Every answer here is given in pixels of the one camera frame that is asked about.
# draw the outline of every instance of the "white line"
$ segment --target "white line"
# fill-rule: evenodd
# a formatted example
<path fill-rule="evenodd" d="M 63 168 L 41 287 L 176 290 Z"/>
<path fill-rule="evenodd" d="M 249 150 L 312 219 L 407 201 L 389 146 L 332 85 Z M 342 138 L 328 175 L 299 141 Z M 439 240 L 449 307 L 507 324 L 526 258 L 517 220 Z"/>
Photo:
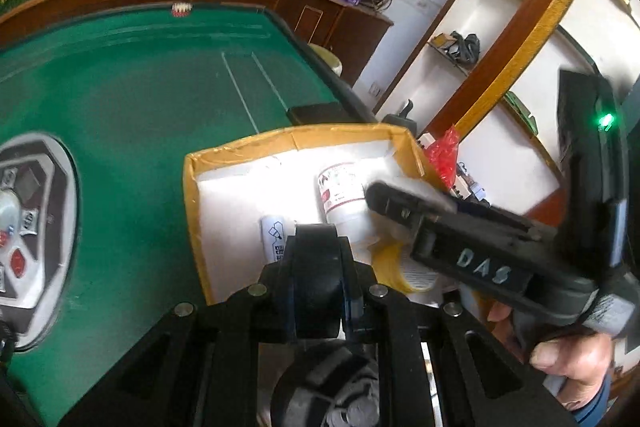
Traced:
<path fill-rule="evenodd" d="M 254 52 L 251 52 L 251 56 L 254 59 L 255 65 L 258 66 L 258 69 L 260 70 L 260 73 L 262 73 L 262 76 L 266 79 L 266 81 L 269 83 L 269 85 L 271 86 L 271 90 L 275 93 L 275 95 L 278 97 L 278 100 L 280 100 L 280 103 L 282 104 L 282 107 L 284 107 L 284 110 L 286 111 L 287 109 L 289 109 L 289 107 L 287 107 L 287 105 L 284 103 L 284 100 L 282 99 L 282 97 L 280 96 L 280 93 L 278 92 L 278 90 L 276 89 L 276 86 L 273 85 L 273 82 L 271 82 L 271 79 L 269 78 L 269 75 L 267 74 L 267 72 L 264 70 L 262 64 L 260 63 L 260 60 L 258 60 L 258 57 L 255 56 Z"/>
<path fill-rule="evenodd" d="M 255 132 L 257 134 L 260 134 L 260 131 L 258 130 L 258 126 L 255 124 L 254 117 L 251 116 L 251 113 L 249 112 L 249 108 L 246 107 L 246 102 L 244 101 L 244 97 L 242 96 L 242 93 L 240 92 L 240 88 L 238 87 L 238 83 L 236 82 L 236 78 L 234 77 L 234 74 L 231 72 L 231 68 L 229 67 L 229 63 L 226 61 L 225 52 L 222 52 L 220 55 L 222 55 L 222 61 L 225 63 L 225 68 L 228 71 L 229 76 L 231 77 L 231 81 L 234 83 L 234 86 L 236 86 L 236 91 L 238 92 L 238 96 L 240 97 L 240 101 L 242 102 L 242 105 L 244 105 L 244 110 L 246 111 L 246 114 L 249 117 L 249 120 L 251 120 L 251 124 L 254 126 Z"/>

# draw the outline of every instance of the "electrical outlet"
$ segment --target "electrical outlet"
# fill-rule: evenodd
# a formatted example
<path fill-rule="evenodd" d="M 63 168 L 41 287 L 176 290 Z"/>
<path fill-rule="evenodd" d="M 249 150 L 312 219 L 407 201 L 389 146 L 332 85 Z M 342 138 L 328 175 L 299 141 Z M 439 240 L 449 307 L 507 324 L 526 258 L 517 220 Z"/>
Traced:
<path fill-rule="evenodd" d="M 374 98 L 377 98 L 380 96 L 381 93 L 382 93 L 382 88 L 378 84 L 376 84 L 375 82 L 371 84 L 371 86 L 369 87 L 369 94 L 371 96 L 373 96 Z"/>

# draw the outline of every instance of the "wooden cabinet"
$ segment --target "wooden cabinet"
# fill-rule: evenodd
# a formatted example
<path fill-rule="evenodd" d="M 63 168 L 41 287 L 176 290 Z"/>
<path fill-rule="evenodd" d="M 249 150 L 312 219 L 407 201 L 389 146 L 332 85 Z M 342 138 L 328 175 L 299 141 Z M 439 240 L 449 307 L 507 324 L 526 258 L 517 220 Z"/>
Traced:
<path fill-rule="evenodd" d="M 0 17 L 0 48 L 71 17 L 157 2 L 213 2 L 266 7 L 305 42 L 332 49 L 353 86 L 391 20 L 341 0 L 29 0 Z"/>

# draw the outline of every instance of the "sleeve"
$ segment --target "sleeve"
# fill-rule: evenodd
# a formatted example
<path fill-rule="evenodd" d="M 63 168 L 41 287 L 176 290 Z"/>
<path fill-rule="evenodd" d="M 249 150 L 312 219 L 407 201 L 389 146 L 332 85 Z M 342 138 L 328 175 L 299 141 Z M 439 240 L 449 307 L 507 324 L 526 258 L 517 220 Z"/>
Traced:
<path fill-rule="evenodd" d="M 611 388 L 611 376 L 607 375 L 598 394 L 587 405 L 573 411 L 574 418 L 580 427 L 595 427 L 604 413 L 607 412 L 607 402 Z"/>

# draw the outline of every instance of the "green led light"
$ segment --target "green led light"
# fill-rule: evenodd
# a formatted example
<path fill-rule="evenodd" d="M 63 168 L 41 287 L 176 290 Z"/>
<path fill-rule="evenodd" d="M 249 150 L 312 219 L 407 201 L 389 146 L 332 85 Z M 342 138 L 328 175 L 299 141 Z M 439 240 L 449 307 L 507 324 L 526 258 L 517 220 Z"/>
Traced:
<path fill-rule="evenodd" d="M 615 117 L 611 113 L 607 113 L 605 116 L 598 120 L 598 130 L 608 131 L 609 129 L 611 129 L 614 120 Z"/>

